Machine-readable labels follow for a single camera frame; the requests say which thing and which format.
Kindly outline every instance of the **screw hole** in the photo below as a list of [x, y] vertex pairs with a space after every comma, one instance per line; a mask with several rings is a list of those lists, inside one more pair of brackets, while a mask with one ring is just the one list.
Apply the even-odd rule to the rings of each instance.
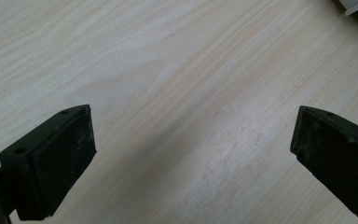
[[17, 148], [16, 150], [14, 150], [14, 154], [20, 155], [20, 154], [22, 154], [22, 153], [24, 153], [24, 152], [26, 152], [26, 151], [27, 151], [27, 148], [25, 148], [25, 147], [20, 147], [20, 148]]

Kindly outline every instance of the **wooden table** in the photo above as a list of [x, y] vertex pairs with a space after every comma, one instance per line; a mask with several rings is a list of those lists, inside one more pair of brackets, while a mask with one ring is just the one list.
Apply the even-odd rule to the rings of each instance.
[[0, 151], [90, 104], [98, 153], [42, 223], [358, 223], [289, 150], [300, 105], [358, 124], [341, 9], [0, 1]]

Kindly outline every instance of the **wood grain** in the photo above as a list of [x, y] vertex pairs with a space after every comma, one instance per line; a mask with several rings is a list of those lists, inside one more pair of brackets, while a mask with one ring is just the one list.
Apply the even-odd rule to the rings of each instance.
[[300, 105], [358, 123], [336, 3], [0, 1], [0, 151], [90, 104], [98, 153], [43, 223], [358, 223], [289, 151]]

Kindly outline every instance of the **light wood surface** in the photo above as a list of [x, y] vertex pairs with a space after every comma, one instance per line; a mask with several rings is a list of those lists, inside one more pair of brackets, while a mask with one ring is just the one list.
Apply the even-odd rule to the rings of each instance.
[[98, 153], [42, 223], [358, 223], [289, 151], [300, 105], [358, 124], [335, 2], [0, 1], [0, 151], [83, 104]]

